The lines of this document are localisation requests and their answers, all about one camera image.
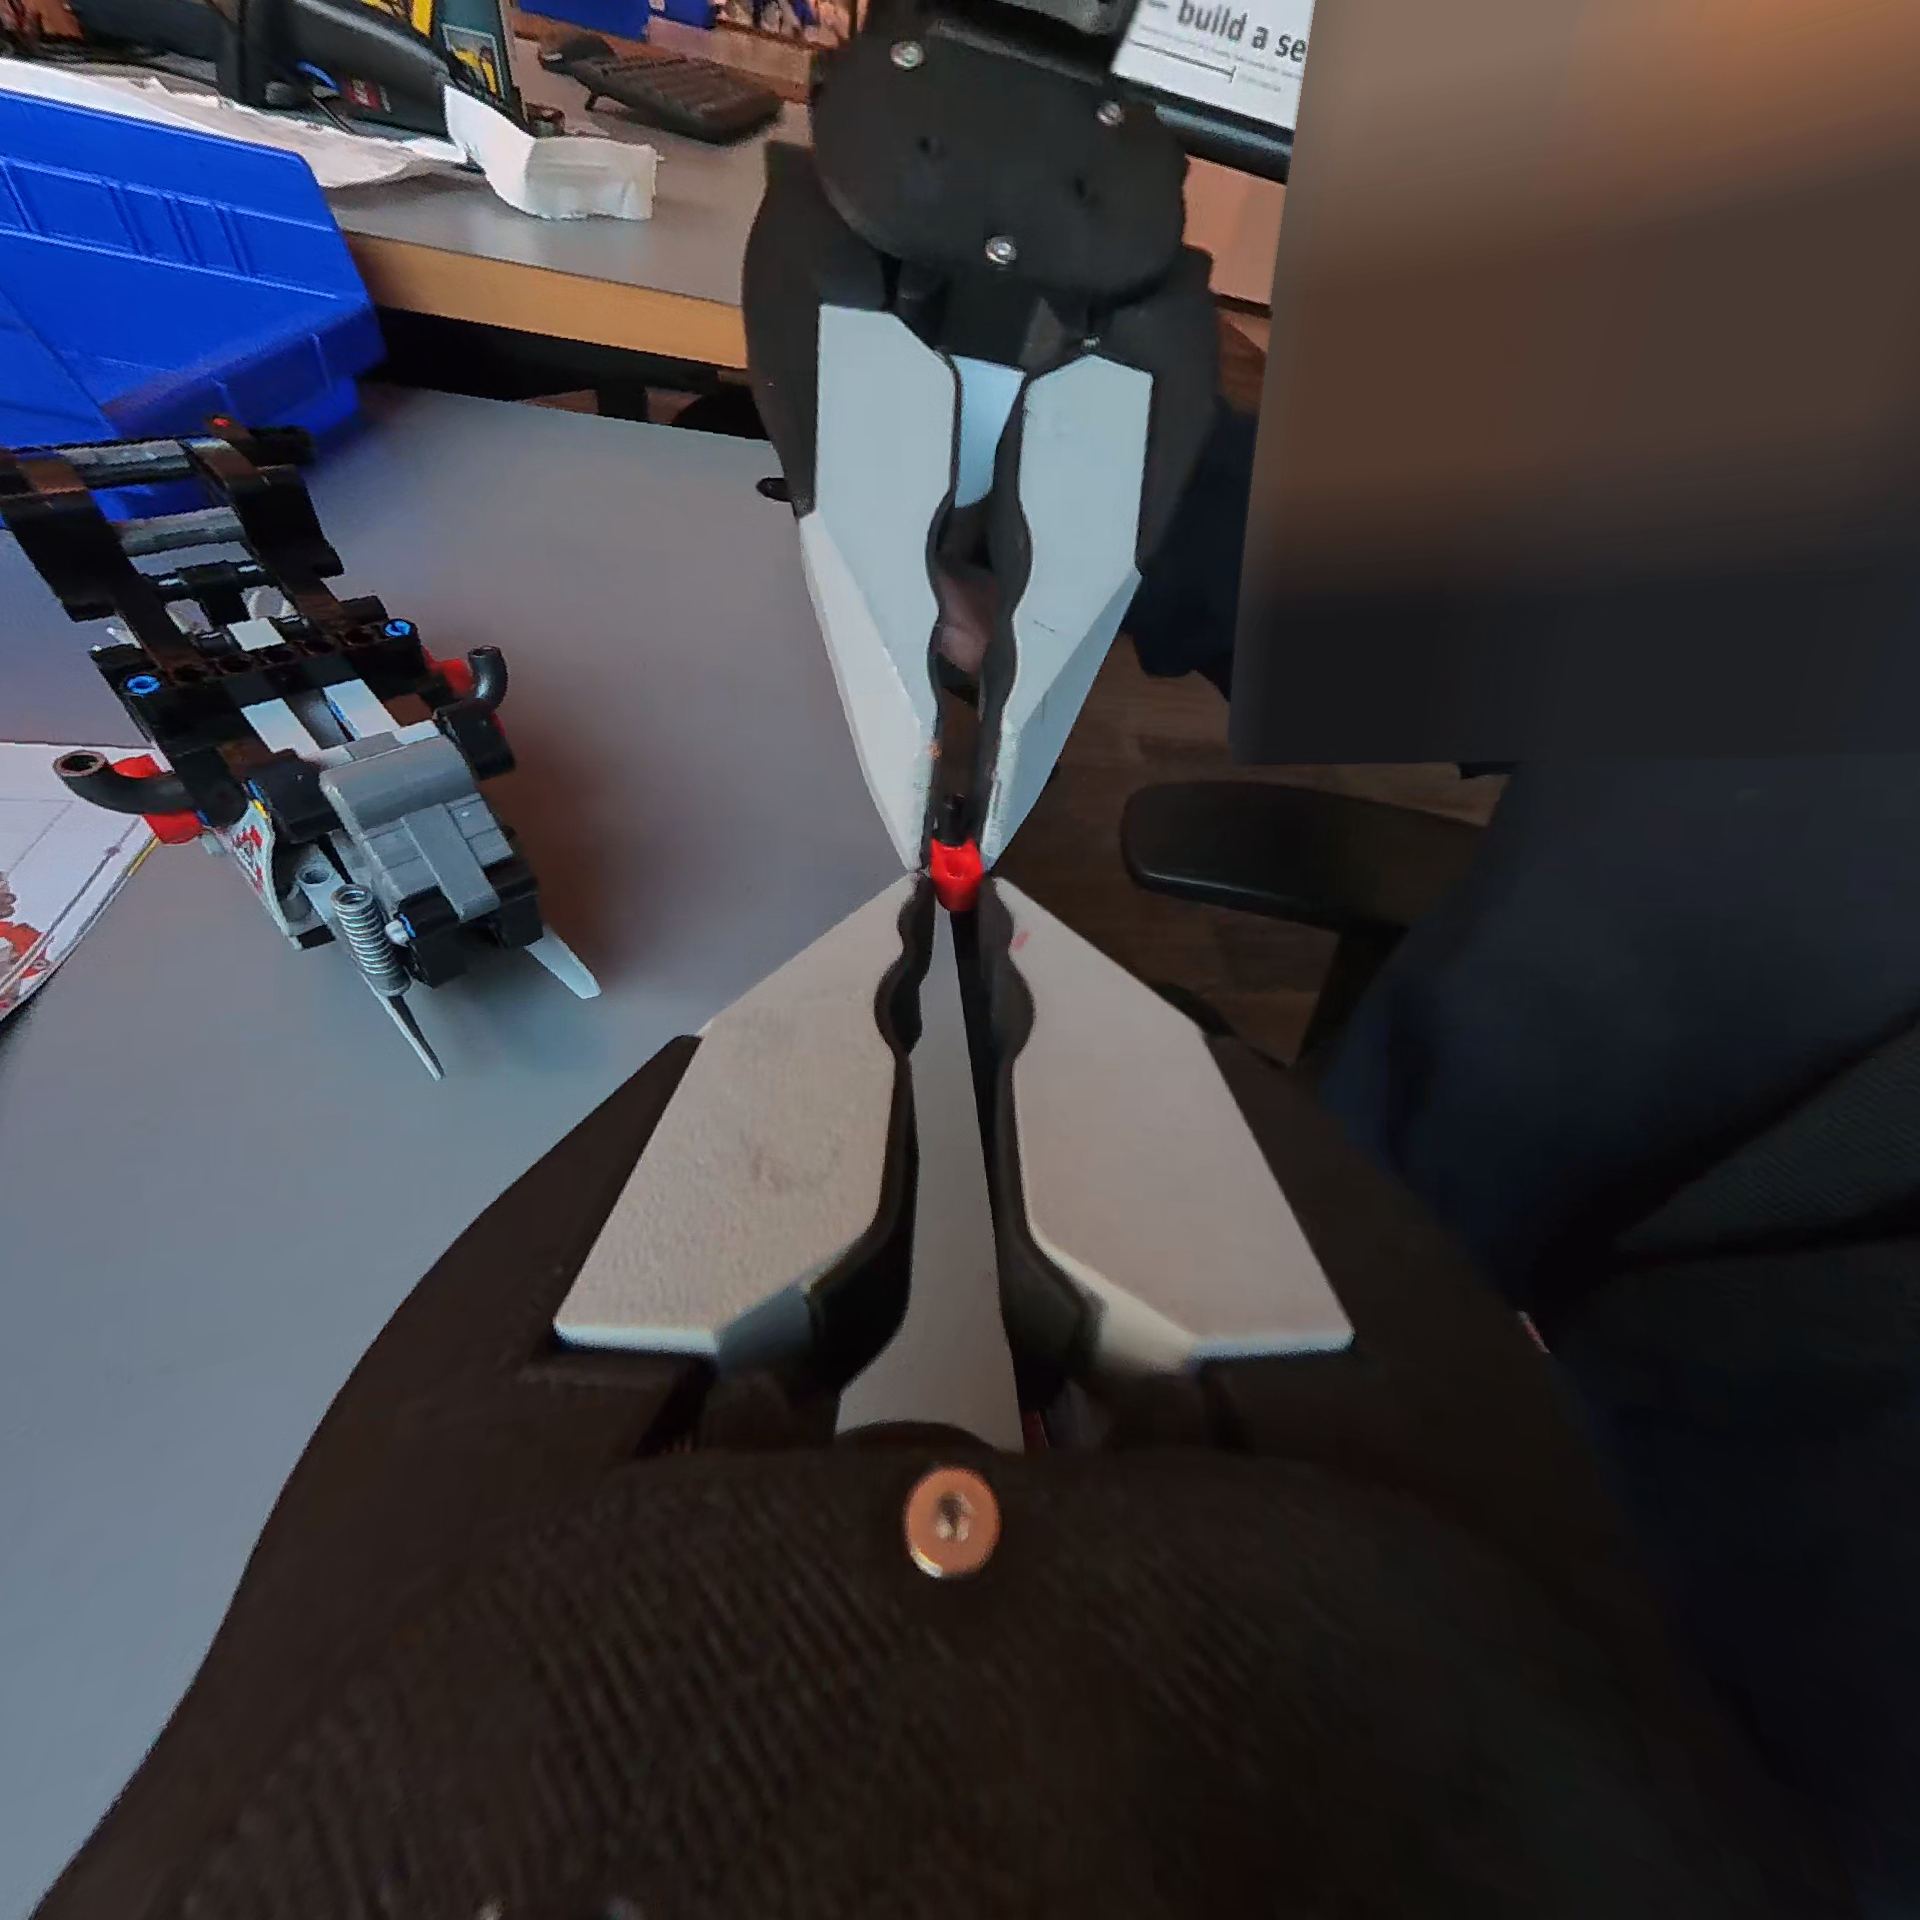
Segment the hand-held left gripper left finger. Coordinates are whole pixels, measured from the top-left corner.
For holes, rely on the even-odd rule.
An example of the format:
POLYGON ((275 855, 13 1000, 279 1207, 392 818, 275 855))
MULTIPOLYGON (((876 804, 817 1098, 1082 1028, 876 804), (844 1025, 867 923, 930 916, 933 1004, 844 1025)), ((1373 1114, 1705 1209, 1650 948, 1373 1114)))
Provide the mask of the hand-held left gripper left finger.
POLYGON ((573 1351, 848 1385, 899 1330, 914 1219, 905 1058, 933 893, 895 880, 716 1015, 585 1256, 573 1351))

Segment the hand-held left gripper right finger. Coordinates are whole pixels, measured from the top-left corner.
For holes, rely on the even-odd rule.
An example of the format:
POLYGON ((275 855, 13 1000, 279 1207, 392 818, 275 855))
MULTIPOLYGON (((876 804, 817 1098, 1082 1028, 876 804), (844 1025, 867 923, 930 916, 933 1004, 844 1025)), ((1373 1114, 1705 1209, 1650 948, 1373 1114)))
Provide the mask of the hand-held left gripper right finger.
POLYGON ((961 914, 963 1116, 1026 1443, 1153 1383, 1354 1351, 1210 1033, 1009 880, 961 914))

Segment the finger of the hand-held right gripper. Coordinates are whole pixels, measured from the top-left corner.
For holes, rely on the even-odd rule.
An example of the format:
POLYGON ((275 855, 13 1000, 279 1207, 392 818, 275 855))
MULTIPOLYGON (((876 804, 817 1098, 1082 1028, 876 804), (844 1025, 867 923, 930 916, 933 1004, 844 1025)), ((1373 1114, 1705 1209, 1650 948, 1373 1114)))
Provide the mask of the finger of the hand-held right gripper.
POLYGON ((808 593, 877 817, 907 871, 924 863, 939 596, 929 544, 953 492, 953 364, 900 317, 826 305, 808 593))
POLYGON ((1019 408, 1013 661, 989 675, 996 745, 984 857, 1001 857, 1063 755, 1138 588, 1153 379, 1089 355, 1031 378, 1019 408))

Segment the grey dinosaur lego model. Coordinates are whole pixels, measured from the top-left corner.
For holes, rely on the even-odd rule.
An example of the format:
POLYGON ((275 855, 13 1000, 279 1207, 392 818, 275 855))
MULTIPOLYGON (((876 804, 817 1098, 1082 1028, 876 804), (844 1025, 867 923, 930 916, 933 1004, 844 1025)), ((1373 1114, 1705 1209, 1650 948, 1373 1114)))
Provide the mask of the grey dinosaur lego model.
POLYGON ((373 596, 341 596, 300 425, 5 449, 7 532, 91 649, 144 755, 73 747, 68 799, 204 844, 296 948, 344 947, 441 1079, 415 989, 483 948, 601 988, 544 922, 531 857, 488 796, 515 768, 504 653, 440 659, 373 596))

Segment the lego instruction booklet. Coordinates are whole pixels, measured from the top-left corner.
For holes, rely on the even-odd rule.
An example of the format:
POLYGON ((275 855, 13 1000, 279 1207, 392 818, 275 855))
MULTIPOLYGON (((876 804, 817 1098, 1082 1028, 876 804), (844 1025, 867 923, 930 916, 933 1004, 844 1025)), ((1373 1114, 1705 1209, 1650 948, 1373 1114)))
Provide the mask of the lego instruction booklet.
POLYGON ((155 849, 144 821, 61 786, 55 760, 66 752, 2 745, 2 1017, 61 967, 155 849))

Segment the person's right hand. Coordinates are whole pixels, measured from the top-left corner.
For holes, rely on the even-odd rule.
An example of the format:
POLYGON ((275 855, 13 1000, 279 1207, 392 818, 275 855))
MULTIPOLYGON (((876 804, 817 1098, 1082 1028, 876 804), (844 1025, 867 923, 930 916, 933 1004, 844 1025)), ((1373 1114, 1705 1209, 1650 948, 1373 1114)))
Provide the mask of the person's right hand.
POLYGON ((975 682, 992 644, 1001 591, 992 568, 992 507, 953 507, 935 544, 941 609, 939 653, 963 682, 975 682))

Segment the black framed paper sign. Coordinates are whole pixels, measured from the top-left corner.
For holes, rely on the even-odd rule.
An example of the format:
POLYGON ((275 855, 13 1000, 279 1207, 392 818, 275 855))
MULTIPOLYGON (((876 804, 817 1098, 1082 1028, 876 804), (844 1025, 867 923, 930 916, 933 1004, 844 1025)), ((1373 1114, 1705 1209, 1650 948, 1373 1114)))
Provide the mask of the black framed paper sign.
POLYGON ((1283 186, 1314 2, 1137 2, 1112 60, 1184 154, 1283 186))

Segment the black keyboard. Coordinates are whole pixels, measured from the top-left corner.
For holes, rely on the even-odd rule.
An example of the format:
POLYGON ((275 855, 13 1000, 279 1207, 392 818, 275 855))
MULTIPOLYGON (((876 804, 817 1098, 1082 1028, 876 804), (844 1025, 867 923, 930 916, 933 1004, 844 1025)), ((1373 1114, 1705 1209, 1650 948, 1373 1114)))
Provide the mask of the black keyboard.
POLYGON ((777 93, 736 72, 671 53, 621 55, 597 36, 567 39, 541 66, 585 93, 591 112, 617 112, 641 129, 735 146, 769 130, 781 114, 777 93))

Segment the black office chair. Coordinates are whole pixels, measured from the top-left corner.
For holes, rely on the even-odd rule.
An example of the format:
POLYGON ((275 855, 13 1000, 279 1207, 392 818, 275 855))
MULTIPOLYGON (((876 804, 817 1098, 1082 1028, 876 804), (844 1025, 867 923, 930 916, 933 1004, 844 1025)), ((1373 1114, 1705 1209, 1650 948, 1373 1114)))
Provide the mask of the black office chair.
POLYGON ((1464 880, 1480 839, 1475 824, 1293 784, 1153 784, 1120 812, 1120 857, 1146 892, 1336 935, 1305 1060, 1464 880))

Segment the wooden edged table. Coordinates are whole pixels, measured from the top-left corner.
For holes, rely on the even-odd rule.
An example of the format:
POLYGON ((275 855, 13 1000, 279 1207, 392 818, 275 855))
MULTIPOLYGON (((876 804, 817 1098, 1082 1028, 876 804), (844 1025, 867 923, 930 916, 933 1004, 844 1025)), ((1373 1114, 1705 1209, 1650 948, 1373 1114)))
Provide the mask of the wooden edged table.
POLYGON ((656 210, 645 224, 544 223, 447 168, 332 189, 327 203, 377 307, 738 378, 741 261, 767 137, 713 148, 656 135, 656 210))

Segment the pale crumpled sheet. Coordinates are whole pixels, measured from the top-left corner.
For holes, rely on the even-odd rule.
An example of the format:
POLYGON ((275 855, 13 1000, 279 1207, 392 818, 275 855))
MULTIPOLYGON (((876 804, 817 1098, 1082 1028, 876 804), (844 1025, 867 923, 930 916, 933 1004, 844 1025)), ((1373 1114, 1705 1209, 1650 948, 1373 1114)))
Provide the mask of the pale crumpled sheet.
POLYGON ((599 135, 535 135, 488 97, 443 84, 443 137, 336 135, 308 169, 324 189, 389 186, 432 173, 480 176, 493 199, 541 223, 615 219, 656 212, 656 148, 599 135))

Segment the person's dark navy clothing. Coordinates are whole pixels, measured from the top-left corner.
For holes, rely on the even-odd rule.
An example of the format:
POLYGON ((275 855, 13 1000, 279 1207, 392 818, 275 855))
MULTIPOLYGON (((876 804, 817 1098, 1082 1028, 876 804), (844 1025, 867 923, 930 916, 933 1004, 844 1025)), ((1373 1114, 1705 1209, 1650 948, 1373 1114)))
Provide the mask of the person's dark navy clothing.
POLYGON ((1861 1916, 1915 1916, 1915 781, 1517 768, 1320 1084, 1546 1335, 1861 1916))

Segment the dark box yellow label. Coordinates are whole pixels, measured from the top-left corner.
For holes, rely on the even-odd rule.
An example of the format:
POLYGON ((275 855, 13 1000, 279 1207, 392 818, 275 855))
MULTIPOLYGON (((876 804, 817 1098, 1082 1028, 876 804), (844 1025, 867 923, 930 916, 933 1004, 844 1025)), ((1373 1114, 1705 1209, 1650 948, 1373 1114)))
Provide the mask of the dark box yellow label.
POLYGON ((504 2, 240 2, 227 10, 221 93, 240 106, 327 106, 357 122, 443 133, 459 90, 533 133, 504 2))

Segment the blue plastic bin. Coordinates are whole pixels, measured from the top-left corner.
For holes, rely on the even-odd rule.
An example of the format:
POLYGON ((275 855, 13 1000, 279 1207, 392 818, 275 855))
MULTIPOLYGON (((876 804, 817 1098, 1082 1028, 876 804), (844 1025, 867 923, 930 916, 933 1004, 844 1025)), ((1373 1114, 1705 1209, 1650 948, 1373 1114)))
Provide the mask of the blue plastic bin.
POLYGON ((5 93, 5 445, 171 440, 216 416, 327 436, 384 352, 303 159, 5 93))

